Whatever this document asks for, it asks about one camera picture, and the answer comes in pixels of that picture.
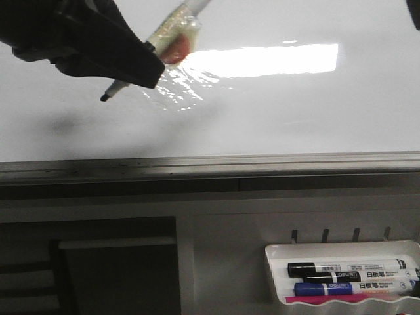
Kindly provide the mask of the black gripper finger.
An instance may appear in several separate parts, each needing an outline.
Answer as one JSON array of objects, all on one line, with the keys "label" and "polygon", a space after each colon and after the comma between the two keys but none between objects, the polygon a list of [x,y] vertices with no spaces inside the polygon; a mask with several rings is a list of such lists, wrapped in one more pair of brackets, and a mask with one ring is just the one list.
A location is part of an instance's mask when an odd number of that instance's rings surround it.
[{"label": "black gripper finger", "polygon": [[165,69],[115,1],[2,1],[1,42],[25,62],[48,60],[72,77],[153,89]]}]

